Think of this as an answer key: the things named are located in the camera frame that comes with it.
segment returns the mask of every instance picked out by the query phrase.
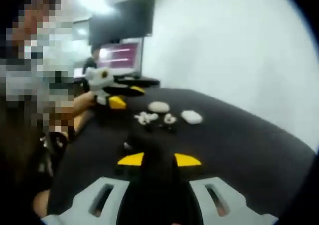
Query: white wall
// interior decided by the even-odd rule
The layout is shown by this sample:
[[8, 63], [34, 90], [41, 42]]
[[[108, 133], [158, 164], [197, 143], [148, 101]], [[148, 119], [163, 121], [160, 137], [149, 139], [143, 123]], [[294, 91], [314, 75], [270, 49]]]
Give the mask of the white wall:
[[88, 40], [73, 40], [70, 56], [74, 67], [83, 67], [87, 58], [91, 56], [91, 46]]
[[291, 0], [157, 0], [143, 74], [258, 115], [315, 149], [319, 61]]

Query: yellow robot part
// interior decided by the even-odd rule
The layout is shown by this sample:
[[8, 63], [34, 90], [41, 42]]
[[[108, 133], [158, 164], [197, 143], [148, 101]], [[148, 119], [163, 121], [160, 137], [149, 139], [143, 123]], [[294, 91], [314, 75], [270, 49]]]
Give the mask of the yellow robot part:
[[109, 98], [109, 106], [111, 109], [126, 109], [126, 103], [118, 96]]
[[118, 161], [118, 165], [141, 166], [144, 153], [128, 155]]
[[178, 167], [198, 166], [201, 162], [196, 158], [185, 154], [174, 154]]
[[143, 89], [137, 87], [137, 86], [132, 86], [130, 89], [134, 89], [134, 90], [137, 90], [137, 91], [139, 91], [139, 92], [145, 94], [145, 91], [144, 91]]

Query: black monitor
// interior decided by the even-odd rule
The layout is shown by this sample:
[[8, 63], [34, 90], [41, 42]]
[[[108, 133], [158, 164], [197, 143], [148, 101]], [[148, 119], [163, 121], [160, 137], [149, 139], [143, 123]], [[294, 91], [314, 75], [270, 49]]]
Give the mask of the black monitor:
[[112, 6], [107, 14], [95, 14], [89, 21], [89, 44], [108, 44], [152, 33], [155, 0], [127, 0]]

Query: table surface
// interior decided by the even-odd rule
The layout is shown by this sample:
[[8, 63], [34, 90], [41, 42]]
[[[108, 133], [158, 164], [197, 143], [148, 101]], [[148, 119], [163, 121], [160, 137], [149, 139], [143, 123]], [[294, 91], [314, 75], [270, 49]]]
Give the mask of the table surface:
[[[127, 179], [114, 172], [118, 150], [136, 123], [133, 116], [147, 111], [153, 101], [168, 103], [179, 120], [176, 134], [154, 132], [152, 137], [168, 153], [198, 158], [205, 177], [223, 179], [260, 214], [281, 214], [315, 158], [293, 135], [235, 106], [192, 90], [150, 88], [143, 97], [127, 98], [126, 111], [99, 111], [87, 122], [61, 162], [51, 189], [49, 214], [67, 210], [74, 196], [99, 177]], [[187, 124], [180, 117], [183, 110], [198, 112], [203, 123]]]

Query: ceiling light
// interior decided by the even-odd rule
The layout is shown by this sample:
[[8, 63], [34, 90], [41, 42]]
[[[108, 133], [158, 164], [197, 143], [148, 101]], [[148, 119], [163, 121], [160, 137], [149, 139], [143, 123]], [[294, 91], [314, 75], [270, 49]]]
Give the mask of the ceiling light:
[[79, 2], [88, 10], [94, 13], [109, 13], [113, 9], [106, 5], [104, 0], [79, 0]]
[[78, 31], [79, 35], [87, 35], [88, 34], [85, 29], [78, 29], [77, 31]]

